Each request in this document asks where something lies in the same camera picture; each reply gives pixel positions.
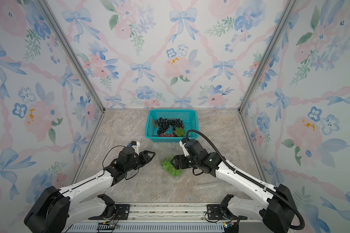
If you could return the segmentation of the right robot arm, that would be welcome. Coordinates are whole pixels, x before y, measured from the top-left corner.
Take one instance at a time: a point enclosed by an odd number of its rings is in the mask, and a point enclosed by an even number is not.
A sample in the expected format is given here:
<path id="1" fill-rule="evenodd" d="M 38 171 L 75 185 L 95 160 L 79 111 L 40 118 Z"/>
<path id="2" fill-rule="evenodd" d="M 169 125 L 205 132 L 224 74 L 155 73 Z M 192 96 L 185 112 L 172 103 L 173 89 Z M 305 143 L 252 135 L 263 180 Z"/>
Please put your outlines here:
<path id="1" fill-rule="evenodd" d="M 293 196 L 288 187 L 261 181 L 233 165 L 217 152 L 207 152 L 195 140 L 180 141 L 183 154 L 171 160 L 176 170 L 200 169 L 202 174 L 219 178 L 250 196 L 249 200 L 226 195 L 220 204 L 221 212 L 226 219 L 247 217 L 260 220 L 274 233 L 286 233 L 294 229 L 295 217 L 304 227 L 304 220 L 299 214 Z"/>

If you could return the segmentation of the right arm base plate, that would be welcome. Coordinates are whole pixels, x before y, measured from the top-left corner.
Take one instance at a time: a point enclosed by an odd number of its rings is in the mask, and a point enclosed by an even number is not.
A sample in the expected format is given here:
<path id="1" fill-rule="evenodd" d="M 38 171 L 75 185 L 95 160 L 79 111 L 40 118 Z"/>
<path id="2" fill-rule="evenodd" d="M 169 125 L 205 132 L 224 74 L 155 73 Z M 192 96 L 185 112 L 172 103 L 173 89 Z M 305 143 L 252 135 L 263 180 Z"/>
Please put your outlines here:
<path id="1" fill-rule="evenodd" d="M 221 207 L 219 204 L 207 204 L 207 211 L 205 219 L 211 222 L 216 221 L 234 221 L 234 220 L 247 220 L 245 216 L 234 216 L 230 213 L 226 207 Z"/>

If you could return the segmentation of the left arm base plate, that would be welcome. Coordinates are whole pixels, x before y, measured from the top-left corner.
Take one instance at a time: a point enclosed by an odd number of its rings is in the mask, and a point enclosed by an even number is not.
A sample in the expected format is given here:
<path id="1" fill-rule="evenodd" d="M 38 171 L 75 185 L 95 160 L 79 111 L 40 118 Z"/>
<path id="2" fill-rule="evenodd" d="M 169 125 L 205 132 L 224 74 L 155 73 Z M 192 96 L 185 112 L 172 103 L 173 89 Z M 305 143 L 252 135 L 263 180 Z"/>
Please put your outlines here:
<path id="1" fill-rule="evenodd" d="M 108 206 L 101 215 L 90 217 L 88 220 L 128 220 L 129 212 L 129 204 L 115 204 Z"/>

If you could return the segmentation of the dark purple grape bunch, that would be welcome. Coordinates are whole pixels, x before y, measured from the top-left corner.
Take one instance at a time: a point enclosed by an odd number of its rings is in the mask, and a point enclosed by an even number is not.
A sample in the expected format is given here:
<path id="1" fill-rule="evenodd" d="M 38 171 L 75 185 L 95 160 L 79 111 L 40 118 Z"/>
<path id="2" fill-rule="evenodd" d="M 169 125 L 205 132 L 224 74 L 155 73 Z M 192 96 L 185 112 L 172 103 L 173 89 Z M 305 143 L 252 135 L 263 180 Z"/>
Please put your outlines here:
<path id="1" fill-rule="evenodd" d="M 157 134 L 166 134 L 168 130 L 174 133 L 177 127 L 184 129 L 183 121 L 179 118 L 162 118 L 154 120 L 154 126 L 157 128 Z"/>

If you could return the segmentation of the green grape leaf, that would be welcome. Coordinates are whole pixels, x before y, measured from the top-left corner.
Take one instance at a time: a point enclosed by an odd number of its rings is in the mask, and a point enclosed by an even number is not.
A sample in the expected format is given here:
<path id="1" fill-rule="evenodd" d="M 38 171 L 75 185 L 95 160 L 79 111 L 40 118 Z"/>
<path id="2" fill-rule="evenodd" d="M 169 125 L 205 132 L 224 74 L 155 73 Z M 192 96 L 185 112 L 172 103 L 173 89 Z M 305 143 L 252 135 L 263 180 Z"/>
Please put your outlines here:
<path id="1" fill-rule="evenodd" d="M 177 127 L 177 128 L 175 129 L 174 133 L 175 133 L 175 135 L 176 135 L 177 137 L 184 137 L 184 136 L 186 135 L 185 130 L 184 130 L 183 128 L 181 128 L 181 127 Z"/>

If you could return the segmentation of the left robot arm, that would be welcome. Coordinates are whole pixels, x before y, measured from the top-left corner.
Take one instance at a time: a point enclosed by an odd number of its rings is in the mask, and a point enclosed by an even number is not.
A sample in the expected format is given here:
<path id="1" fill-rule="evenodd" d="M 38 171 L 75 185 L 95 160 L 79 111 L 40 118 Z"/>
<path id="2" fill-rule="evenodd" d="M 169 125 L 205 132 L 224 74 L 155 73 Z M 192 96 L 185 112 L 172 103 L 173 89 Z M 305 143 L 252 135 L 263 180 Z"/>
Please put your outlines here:
<path id="1" fill-rule="evenodd" d="M 97 174 L 62 188 L 46 188 L 24 218 L 25 226 L 32 233 L 61 233 L 91 217 L 112 218 L 115 202 L 100 191 L 127 180 L 130 171 L 140 170 L 155 155 L 153 151 L 139 151 L 137 145 L 126 146 Z"/>

